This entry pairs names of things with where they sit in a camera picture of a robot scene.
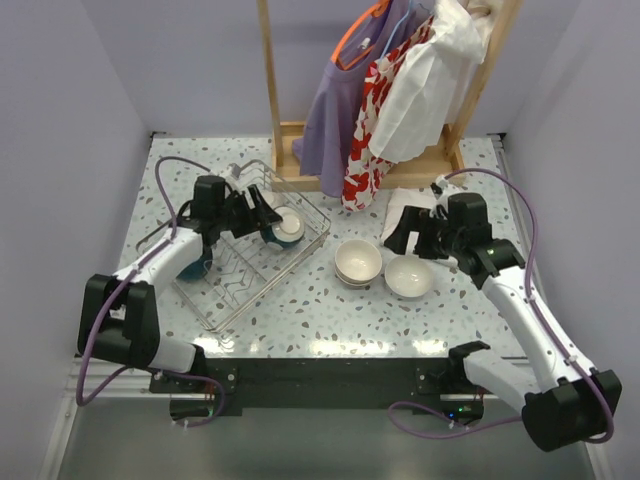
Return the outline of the teal and white bowl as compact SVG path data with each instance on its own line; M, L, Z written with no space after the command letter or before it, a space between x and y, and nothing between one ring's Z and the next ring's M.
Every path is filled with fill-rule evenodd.
M262 240L276 251L288 250L298 245L305 235L305 222L297 210L280 206L275 209L282 220L261 231Z

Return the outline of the white ribbed bowl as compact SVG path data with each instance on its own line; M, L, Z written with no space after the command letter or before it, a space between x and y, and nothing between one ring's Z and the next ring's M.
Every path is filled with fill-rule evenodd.
M393 293L404 298L418 298L432 289L434 273L424 260L397 256L387 264L384 279Z

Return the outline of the beige bowl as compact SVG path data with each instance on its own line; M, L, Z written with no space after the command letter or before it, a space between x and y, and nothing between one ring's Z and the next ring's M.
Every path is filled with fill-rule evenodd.
M343 242L334 255L336 274L352 281L373 281L380 274L382 265L377 247L362 239Z

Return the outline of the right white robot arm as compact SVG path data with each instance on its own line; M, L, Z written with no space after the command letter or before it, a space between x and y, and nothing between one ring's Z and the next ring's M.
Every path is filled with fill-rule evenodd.
M384 245L404 254L412 234L419 258L456 260L507 322L533 370L527 375L488 344L474 341L450 349L448 386L459 393L480 386L498 396L518 412L544 452L580 441L608 441L620 379L611 370L599 370L537 299L528 263L511 241L494 237L484 198L457 193L440 197L433 209L406 206Z

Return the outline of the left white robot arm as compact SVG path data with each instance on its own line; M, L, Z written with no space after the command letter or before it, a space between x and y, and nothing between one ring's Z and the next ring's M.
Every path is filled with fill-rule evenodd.
M222 233L238 239L282 221L256 185L239 191L220 176L198 177L192 199L149 251L114 274L87 281L77 339L83 361L171 371L183 391L200 390L207 380L207 368L199 362L202 349L161 334L157 297L210 254Z

